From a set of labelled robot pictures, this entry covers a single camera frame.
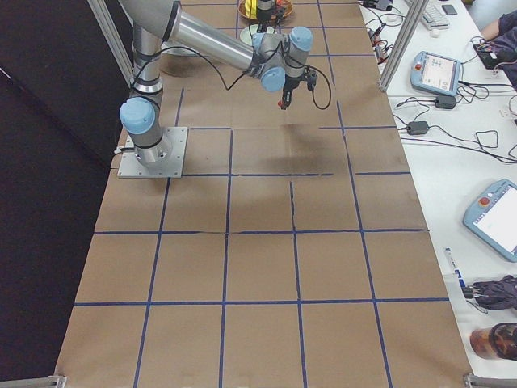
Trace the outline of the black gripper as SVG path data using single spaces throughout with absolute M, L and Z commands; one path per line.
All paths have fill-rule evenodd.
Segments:
M 317 85 L 317 71 L 312 66 L 303 66 L 294 69 L 294 75 L 286 74 L 285 84 L 283 87 L 282 98 L 280 101 L 284 104 L 286 110 L 292 103 L 293 91 L 305 82 L 309 91 L 314 91 Z
M 257 17 L 258 20 L 258 28 L 257 33 L 272 33 L 276 30 L 277 24 L 279 22 L 278 16 L 265 16 L 265 17 Z

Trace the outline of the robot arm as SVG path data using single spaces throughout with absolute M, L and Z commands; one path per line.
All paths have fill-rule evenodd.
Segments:
M 162 100 L 158 60 L 165 42 L 239 69 L 259 79 L 266 91 L 281 91 L 281 109 L 290 105 L 301 82 L 309 90 L 316 86 L 317 75 L 306 63 L 313 46 L 313 34 L 306 27 L 295 27 L 287 34 L 258 32 L 251 44 L 245 44 L 189 15 L 179 1 L 123 1 L 121 5 L 133 23 L 133 79 L 120 120 L 143 166 L 164 165 L 174 148 L 158 123 Z
M 256 17 L 258 20 L 258 33 L 267 31 L 269 23 L 272 21 L 273 16 L 276 14 L 276 1 L 275 0 L 258 0 L 256 2 Z

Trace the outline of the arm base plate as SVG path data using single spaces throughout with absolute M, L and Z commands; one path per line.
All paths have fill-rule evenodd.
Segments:
M 183 174 L 187 145 L 187 127 L 161 127 L 162 139 L 144 149 L 133 144 L 127 135 L 121 150 L 117 176 L 120 179 L 179 179 Z

